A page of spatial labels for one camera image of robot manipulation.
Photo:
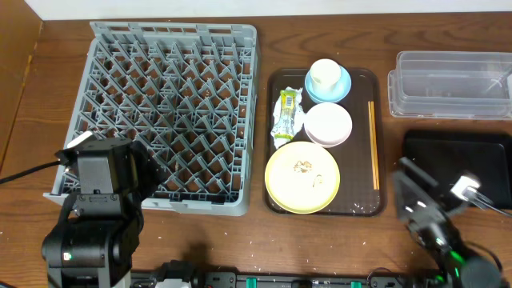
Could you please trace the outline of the white pink bowl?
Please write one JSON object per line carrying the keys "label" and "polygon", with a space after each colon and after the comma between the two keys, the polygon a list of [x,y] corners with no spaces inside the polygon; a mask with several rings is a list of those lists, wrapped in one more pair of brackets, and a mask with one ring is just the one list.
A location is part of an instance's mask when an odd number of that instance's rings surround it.
{"label": "white pink bowl", "polygon": [[304,130],[308,138],[324,148],[335,147],[347,140],[353,129],[348,111],[334,103],[321,103],[306,113]]}

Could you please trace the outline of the light blue bowl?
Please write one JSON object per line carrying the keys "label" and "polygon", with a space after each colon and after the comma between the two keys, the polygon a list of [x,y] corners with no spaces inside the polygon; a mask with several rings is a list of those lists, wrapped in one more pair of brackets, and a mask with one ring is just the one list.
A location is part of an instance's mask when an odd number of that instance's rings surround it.
{"label": "light blue bowl", "polygon": [[341,76],[336,81],[336,83],[332,86],[331,90],[326,90],[320,87],[317,84],[312,76],[311,70],[309,70],[306,74],[305,78],[305,88],[308,93],[310,99],[315,103],[337,103],[343,100],[348,93],[350,92],[352,81],[348,70],[340,66]]}

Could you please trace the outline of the yellow green snack wrapper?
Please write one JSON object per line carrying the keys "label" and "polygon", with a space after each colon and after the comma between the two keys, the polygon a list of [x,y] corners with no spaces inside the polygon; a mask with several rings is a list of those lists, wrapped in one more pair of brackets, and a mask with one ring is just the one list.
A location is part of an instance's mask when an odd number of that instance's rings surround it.
{"label": "yellow green snack wrapper", "polygon": [[305,116],[302,108],[302,88],[296,90],[288,86],[280,90],[273,111],[274,124],[270,131],[276,149],[295,137],[302,129]]}

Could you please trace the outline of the white cup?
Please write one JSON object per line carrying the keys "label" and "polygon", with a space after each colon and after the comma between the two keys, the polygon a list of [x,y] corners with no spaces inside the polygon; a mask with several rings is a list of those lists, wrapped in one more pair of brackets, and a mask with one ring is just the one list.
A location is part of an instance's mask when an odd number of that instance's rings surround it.
{"label": "white cup", "polygon": [[310,67],[310,77],[315,93],[330,93],[342,76],[340,65],[334,60],[319,59]]}

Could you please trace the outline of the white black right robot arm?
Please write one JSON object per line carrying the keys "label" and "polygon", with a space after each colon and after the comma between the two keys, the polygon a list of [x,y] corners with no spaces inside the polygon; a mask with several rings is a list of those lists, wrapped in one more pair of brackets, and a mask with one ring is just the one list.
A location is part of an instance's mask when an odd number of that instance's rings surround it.
{"label": "white black right robot arm", "polygon": [[429,195],[438,188],[438,182],[408,158],[400,158],[398,164],[399,168],[393,172],[397,217],[438,265],[436,271],[404,278],[402,286],[510,287],[495,254],[486,258],[462,240],[450,217],[463,208],[444,210]]}

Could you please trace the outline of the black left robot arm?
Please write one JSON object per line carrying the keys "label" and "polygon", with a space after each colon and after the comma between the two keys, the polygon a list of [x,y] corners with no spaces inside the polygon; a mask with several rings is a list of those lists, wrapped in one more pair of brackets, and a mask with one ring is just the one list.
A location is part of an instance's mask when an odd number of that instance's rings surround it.
{"label": "black left robot arm", "polygon": [[140,142],[105,138],[56,153],[80,187],[42,243],[50,287],[115,287],[130,273],[144,226],[142,202],[165,174]]}

